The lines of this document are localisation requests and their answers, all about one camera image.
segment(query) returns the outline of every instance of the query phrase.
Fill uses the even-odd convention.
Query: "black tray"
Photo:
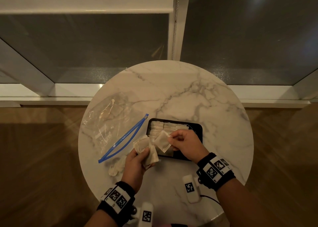
[[[149,135],[149,133],[150,133],[150,128],[151,128],[151,122],[152,121],[161,121],[161,122],[171,122],[171,123],[177,123],[177,124],[186,124],[186,125],[189,126],[190,130],[192,129],[197,134],[197,136],[199,137],[200,141],[203,143],[203,129],[202,129],[202,126],[200,124],[198,124],[198,123],[191,123],[191,122],[185,122],[185,121],[172,121],[172,120],[159,119],[159,118],[151,118],[149,120],[149,122],[148,122],[146,135]],[[161,155],[161,154],[158,154],[158,156],[190,161],[189,159],[187,159],[181,153],[181,151],[174,151],[173,152],[173,156],[166,156],[166,155]]]

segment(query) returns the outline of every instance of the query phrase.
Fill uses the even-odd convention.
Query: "window pane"
[[[8,84],[8,83],[18,83],[11,77],[7,76],[5,73],[0,71],[0,84]]]
[[[2,15],[0,38],[55,83],[105,83],[167,59],[168,14]]]
[[[293,85],[317,52],[318,0],[189,0],[181,61],[226,84]]]

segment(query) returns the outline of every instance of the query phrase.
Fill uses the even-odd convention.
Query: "wristband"
[[[122,227],[132,214],[134,195],[135,191],[129,184],[123,181],[117,182],[101,197],[97,210],[105,211],[118,227]]]
[[[197,174],[200,182],[209,189],[217,191],[226,182],[235,178],[228,165],[223,158],[219,159],[214,153],[209,153],[198,162]]]

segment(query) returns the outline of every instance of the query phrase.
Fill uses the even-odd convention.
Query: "white tracking device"
[[[149,202],[143,202],[141,208],[136,208],[136,213],[131,215],[134,219],[138,219],[138,227],[152,227],[154,214],[154,206]]]
[[[198,183],[193,179],[192,175],[187,175],[182,178],[187,193],[189,203],[200,202],[201,197],[199,193]]]

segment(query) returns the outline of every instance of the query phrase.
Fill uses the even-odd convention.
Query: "marble tabletop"
[[[145,135],[150,118],[199,123],[203,127],[203,144],[229,164],[236,178],[245,184],[253,161],[253,135],[248,116],[233,91],[212,73],[192,64],[178,61],[150,61],[134,65],[111,78],[91,100],[85,115],[99,102],[117,92],[124,92],[133,108],[148,113],[134,140]],[[101,157],[92,137],[79,131],[79,160],[83,175],[96,198],[100,198],[122,174],[108,174],[110,160],[101,164]],[[118,154],[128,154],[130,143]],[[153,225],[177,223],[205,224],[221,213],[214,201],[203,198],[189,204],[182,177],[196,176],[193,162],[159,157],[160,162],[147,170],[134,205],[154,205]],[[200,186],[201,194],[216,199],[215,192]]]

